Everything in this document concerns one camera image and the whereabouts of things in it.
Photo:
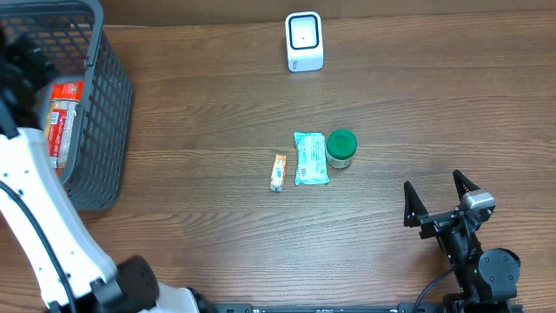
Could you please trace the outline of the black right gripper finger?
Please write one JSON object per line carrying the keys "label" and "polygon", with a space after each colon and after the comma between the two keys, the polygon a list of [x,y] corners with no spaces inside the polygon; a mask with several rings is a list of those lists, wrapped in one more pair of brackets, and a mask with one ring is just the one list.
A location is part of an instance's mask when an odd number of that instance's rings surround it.
{"label": "black right gripper finger", "polygon": [[404,183],[404,197],[404,226],[410,228],[420,226],[420,220],[429,217],[429,214],[415,188],[409,181]]}
{"label": "black right gripper finger", "polygon": [[480,189],[479,186],[469,180],[460,170],[453,171],[453,180],[460,200],[467,192]]}

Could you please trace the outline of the orange red noodle packet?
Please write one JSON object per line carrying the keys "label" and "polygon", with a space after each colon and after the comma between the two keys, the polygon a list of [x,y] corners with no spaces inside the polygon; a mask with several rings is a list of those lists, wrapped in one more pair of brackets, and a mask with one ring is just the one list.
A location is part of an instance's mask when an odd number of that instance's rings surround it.
{"label": "orange red noodle packet", "polygon": [[51,167],[60,176],[69,158],[73,124],[83,91],[83,81],[53,83],[43,130]]}

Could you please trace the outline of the green lid jar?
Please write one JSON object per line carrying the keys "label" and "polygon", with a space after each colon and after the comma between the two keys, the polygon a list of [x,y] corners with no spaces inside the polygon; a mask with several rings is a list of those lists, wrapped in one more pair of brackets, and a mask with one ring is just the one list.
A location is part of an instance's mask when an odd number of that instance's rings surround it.
{"label": "green lid jar", "polygon": [[327,140],[326,153],[328,164],[336,169],[347,168],[353,162],[357,150],[357,139],[350,130],[333,131]]}

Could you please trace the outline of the teal wet wipes pack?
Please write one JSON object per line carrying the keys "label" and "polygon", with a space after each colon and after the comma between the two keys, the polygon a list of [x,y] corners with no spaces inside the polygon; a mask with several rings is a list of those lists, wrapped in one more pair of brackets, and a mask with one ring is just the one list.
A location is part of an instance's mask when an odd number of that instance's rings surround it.
{"label": "teal wet wipes pack", "polygon": [[297,167],[295,185],[329,183],[325,137],[321,133],[295,132]]}

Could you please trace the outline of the orange Kleenex tissue pack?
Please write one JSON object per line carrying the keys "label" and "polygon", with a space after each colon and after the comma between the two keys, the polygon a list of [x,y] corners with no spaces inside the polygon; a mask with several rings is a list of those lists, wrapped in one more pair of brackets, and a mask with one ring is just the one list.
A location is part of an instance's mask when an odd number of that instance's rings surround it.
{"label": "orange Kleenex tissue pack", "polygon": [[276,154],[270,178],[269,188],[274,192],[282,192],[287,173],[287,157]]}

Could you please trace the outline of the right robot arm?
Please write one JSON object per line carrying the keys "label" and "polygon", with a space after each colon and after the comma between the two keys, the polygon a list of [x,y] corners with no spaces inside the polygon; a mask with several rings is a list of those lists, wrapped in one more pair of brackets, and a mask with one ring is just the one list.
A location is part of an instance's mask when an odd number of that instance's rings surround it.
{"label": "right robot arm", "polygon": [[[453,172],[460,203],[454,209],[430,215],[413,185],[404,183],[404,225],[420,228],[422,239],[434,238],[446,254],[450,268],[420,293],[411,312],[521,312],[512,306],[520,277],[520,258],[513,251],[483,250],[476,231],[487,222],[496,203],[492,194]],[[441,303],[424,303],[427,293],[447,276],[454,275],[458,293],[446,294]]]}

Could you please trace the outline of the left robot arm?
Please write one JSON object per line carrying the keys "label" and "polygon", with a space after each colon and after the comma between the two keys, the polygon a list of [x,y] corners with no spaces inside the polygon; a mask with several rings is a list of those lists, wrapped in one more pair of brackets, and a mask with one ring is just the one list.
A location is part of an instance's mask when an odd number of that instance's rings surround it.
{"label": "left robot arm", "polygon": [[1,213],[49,312],[214,312],[201,293],[156,280],[141,256],[115,264],[83,225],[55,171],[36,93],[55,65],[30,39],[1,42]]}

